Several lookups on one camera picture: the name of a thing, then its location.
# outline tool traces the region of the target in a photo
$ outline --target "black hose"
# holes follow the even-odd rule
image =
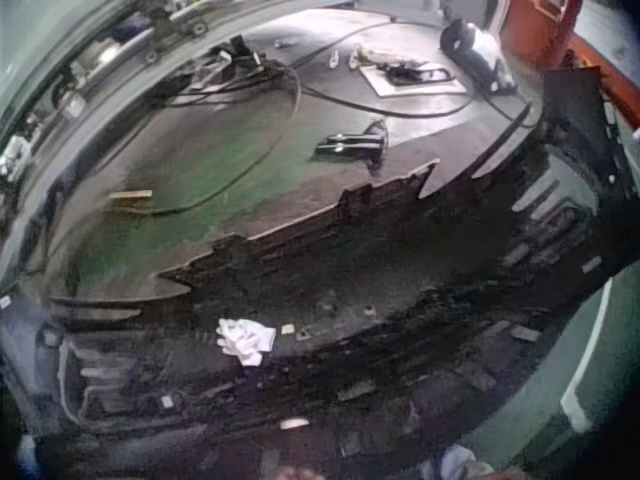
[[[142,209],[135,207],[115,207],[110,208],[110,212],[117,213],[126,213],[129,215],[141,216],[141,217],[159,217],[159,216],[168,216],[168,215],[176,215],[179,213],[184,213],[189,210],[193,210],[194,208],[200,207],[205,203],[210,202],[211,200],[219,197],[223,193],[227,192],[231,187],[240,182],[243,178],[245,178],[249,173],[251,173],[256,167],[261,165],[272,153],[273,151],[280,145],[284,137],[289,132],[289,129],[293,125],[293,121],[300,110],[300,103],[302,99],[302,84],[300,83],[300,78],[298,74],[295,73],[294,70],[291,70],[289,67],[282,65],[282,71],[285,75],[289,76],[295,81],[296,84],[296,93],[293,103],[293,110],[291,112],[291,116],[283,128],[280,130],[280,133],[277,135],[275,141],[271,144],[271,146],[256,159],[251,165],[247,166],[242,172],[240,172],[233,180],[224,185],[223,187],[215,190],[201,198],[198,198],[190,203],[185,205],[181,205],[179,207],[171,207],[171,208],[156,208],[156,209]]]
[[[374,113],[377,115],[384,115],[386,117],[395,117],[395,118],[404,118],[404,119],[411,119],[411,120],[424,120],[424,119],[430,119],[430,118],[442,118],[442,117],[448,117],[450,115],[453,115],[455,113],[461,112],[462,110],[464,110],[465,108],[467,108],[469,105],[471,105],[471,103],[473,103],[474,100],[474,95],[470,95],[469,99],[463,103],[462,105],[452,109],[452,110],[447,110],[446,112],[436,112],[436,113],[403,113],[403,112],[395,112],[392,110],[384,110],[381,108],[374,108],[374,107],[369,107],[367,105],[362,105],[360,103],[355,103],[355,102],[350,102],[349,100],[343,100],[341,98],[336,98],[333,97],[331,95],[327,95],[326,93],[322,93],[314,88],[311,88],[309,86],[303,85],[303,92],[305,93],[305,95],[309,95],[315,98],[319,98],[320,100],[326,100],[328,102],[331,103],[335,103],[337,105],[341,105],[343,107],[347,107],[347,108],[352,108],[355,110],[361,110],[363,112],[368,112],[368,113]]]

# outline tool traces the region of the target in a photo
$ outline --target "orange wall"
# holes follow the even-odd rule
[[[518,58],[541,69],[560,64],[582,7],[567,0],[560,10],[546,0],[511,0],[502,43]]]

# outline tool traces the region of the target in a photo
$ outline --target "black cable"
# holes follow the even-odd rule
[[[367,105],[362,105],[360,103],[350,102],[349,100],[343,100],[341,98],[333,97],[331,95],[327,95],[326,93],[322,93],[315,88],[309,87],[307,85],[303,85],[303,92],[305,95],[309,95],[311,97],[319,98],[321,100],[325,100],[331,103],[335,103],[337,105],[341,105],[343,107],[352,108],[354,110],[361,110],[363,112],[374,113],[376,115],[384,115],[386,117],[395,117],[395,118],[404,118],[410,120],[425,120],[430,118],[442,118],[448,117],[455,113],[461,112],[465,108],[467,108],[474,101],[474,94],[469,95],[469,99],[463,103],[462,105],[452,109],[447,110],[446,112],[436,112],[436,113],[403,113],[403,112],[395,112],[392,110],[383,110],[381,108],[369,107]]]
[[[301,67],[307,65],[309,62],[311,62],[314,58],[316,58],[318,55],[326,52],[327,50],[330,50],[331,48],[335,47],[336,45],[339,45],[340,43],[348,40],[349,38],[358,35],[360,33],[366,32],[368,30],[373,30],[375,28],[380,28],[380,27],[385,27],[385,26],[389,26],[389,25],[414,25],[414,26],[419,26],[419,27],[427,27],[427,28],[440,28],[440,26],[435,25],[435,24],[431,24],[431,23],[426,23],[426,22],[411,22],[411,21],[401,21],[401,22],[393,22],[393,21],[388,21],[388,22],[383,22],[383,23],[376,23],[374,25],[368,25],[366,27],[362,27],[359,28],[357,30],[354,30],[353,32],[350,32],[340,38],[338,38],[337,40],[334,40],[333,42],[326,44],[320,48],[318,48],[317,50],[314,50],[311,53],[308,53],[300,58],[298,58],[297,60],[294,60],[289,67],[295,70],[300,69]],[[256,72],[252,72],[252,74],[250,76],[253,76],[254,74],[258,74],[261,73],[260,71],[256,71]],[[225,93],[233,93],[233,92],[238,92],[238,91],[242,91],[242,90],[247,90],[253,87],[257,87],[259,85],[263,85],[265,83],[268,83],[272,80],[275,80],[276,78],[278,78],[278,76],[273,76],[272,78],[265,78],[265,79],[260,79],[260,80],[255,80],[253,82],[249,82],[246,85],[238,85],[238,86],[234,86],[234,83],[241,83],[247,80],[247,77],[242,77],[241,79],[235,80],[235,81],[231,81],[227,86],[222,87],[219,90],[215,90],[213,92],[207,92],[207,93],[200,93],[200,92],[184,92],[184,93],[180,93],[177,96],[196,96],[196,95],[206,95],[208,96],[212,96],[212,95],[222,95]]]
[[[525,105],[527,105],[529,102],[522,96],[519,94],[516,94],[517,98],[519,100],[521,100]],[[502,110],[500,107],[498,107],[498,105],[496,105],[494,103],[493,100],[491,100],[491,97],[487,94],[482,94],[482,98],[484,98],[484,100],[489,104],[489,106],[491,108],[493,108],[496,112],[498,112],[498,114],[500,114],[500,116],[502,116],[503,118],[505,118],[506,120],[508,120],[510,123],[515,122],[515,117],[512,117],[511,115],[509,115],[507,112],[505,112],[504,110]],[[532,130],[534,128],[536,128],[538,126],[537,123],[533,123],[533,124],[528,124],[528,123],[523,123],[522,125],[520,125],[520,128],[525,128],[527,130]]]
[[[290,69],[285,65],[282,65],[282,71],[285,75],[291,77],[296,84],[296,93],[295,93],[295,99],[293,103],[293,110],[291,112],[291,116],[287,121],[287,123],[280,130],[280,133],[278,134],[276,140],[271,144],[271,146],[262,155],[260,155],[260,157],[258,157],[256,161],[251,163],[251,165],[249,165],[242,172],[240,172],[233,180],[231,180],[230,182],[228,182],[226,185],[219,188],[218,190],[215,190],[201,198],[198,198],[188,204],[185,204],[179,207],[156,208],[156,209],[116,207],[116,208],[110,208],[109,211],[117,212],[117,213],[127,213],[129,215],[136,215],[136,216],[142,216],[142,217],[159,217],[159,216],[176,215],[179,213],[184,213],[189,210],[193,210],[194,208],[200,207],[205,203],[208,203],[211,200],[214,200],[215,198],[219,197],[223,193],[227,192],[231,187],[236,185],[243,178],[245,178],[256,167],[261,165],[273,153],[273,151],[278,147],[278,145],[280,145],[284,137],[287,135],[287,133],[289,133],[289,129],[291,128],[291,125],[293,124],[293,121],[295,120],[295,117],[297,116],[298,111],[300,110],[300,104],[302,99],[302,84],[300,83],[300,78],[298,77],[297,73],[295,73],[294,70]]]

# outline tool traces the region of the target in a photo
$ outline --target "small white label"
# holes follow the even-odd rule
[[[602,258],[595,257],[582,266],[582,273],[587,274],[602,264]]]
[[[173,408],[173,399],[169,395],[165,395],[160,400],[164,408]]]
[[[513,330],[511,330],[511,335],[513,336],[513,338],[517,338],[518,340],[535,343],[538,341],[541,333],[537,330],[531,330],[530,328],[517,326]]]

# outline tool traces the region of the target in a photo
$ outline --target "garage floor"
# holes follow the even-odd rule
[[[251,47],[265,51],[269,57],[290,62],[345,33],[386,20],[382,15],[347,11],[304,12],[261,27],[246,38]],[[350,72],[346,66],[358,43],[378,51],[408,53],[446,65],[472,94],[465,75],[439,51],[439,31],[437,25],[390,25],[370,30],[340,45],[340,68],[327,68],[327,52],[300,71],[301,79],[323,92],[378,108],[447,112],[467,102],[468,97],[380,99],[359,72]],[[273,44],[280,38],[295,38],[299,43],[276,50]],[[499,102],[511,115],[523,108],[516,98]],[[152,189],[152,206],[161,208],[200,198],[225,185],[254,161],[287,121],[290,111],[289,95],[278,91],[219,111],[212,107],[163,111],[113,164],[81,186],[67,208],[68,218],[62,221],[81,217],[87,205],[103,201],[114,190]],[[262,233],[335,203],[347,186],[405,175],[440,158],[441,165],[427,186],[433,191],[464,170],[508,124],[475,99],[461,112],[443,118],[387,119],[391,146],[425,136],[429,142],[428,148],[416,152],[409,164],[387,165],[378,179],[372,179],[362,163],[309,161],[315,145],[325,136],[362,132],[375,119],[375,115],[304,97],[285,141],[225,195],[170,218],[103,218],[75,255],[75,278],[67,278],[66,287],[71,285],[78,296],[93,298],[165,293],[169,287],[150,275],[201,253],[206,240],[232,232],[248,236]]]

